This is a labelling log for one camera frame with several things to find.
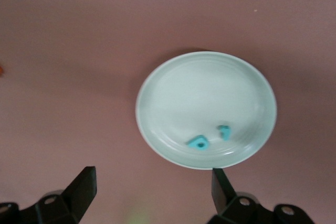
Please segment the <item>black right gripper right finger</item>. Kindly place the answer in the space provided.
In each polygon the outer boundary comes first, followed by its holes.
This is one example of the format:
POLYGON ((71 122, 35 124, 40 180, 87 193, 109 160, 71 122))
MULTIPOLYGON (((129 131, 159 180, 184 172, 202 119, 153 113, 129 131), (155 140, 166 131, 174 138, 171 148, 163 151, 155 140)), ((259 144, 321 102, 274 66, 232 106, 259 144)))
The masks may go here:
POLYGON ((275 223, 274 213, 249 193, 237 192, 223 169, 212 170, 212 199, 217 214, 210 223, 275 223))

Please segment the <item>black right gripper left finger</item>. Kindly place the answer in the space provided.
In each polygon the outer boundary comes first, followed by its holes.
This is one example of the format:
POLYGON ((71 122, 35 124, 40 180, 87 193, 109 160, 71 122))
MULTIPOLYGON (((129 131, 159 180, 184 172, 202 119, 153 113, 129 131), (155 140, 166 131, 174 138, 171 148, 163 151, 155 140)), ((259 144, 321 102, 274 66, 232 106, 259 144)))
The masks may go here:
POLYGON ((60 194, 50 194, 35 205, 38 223, 79 223, 97 194, 94 166, 85 167, 60 194))

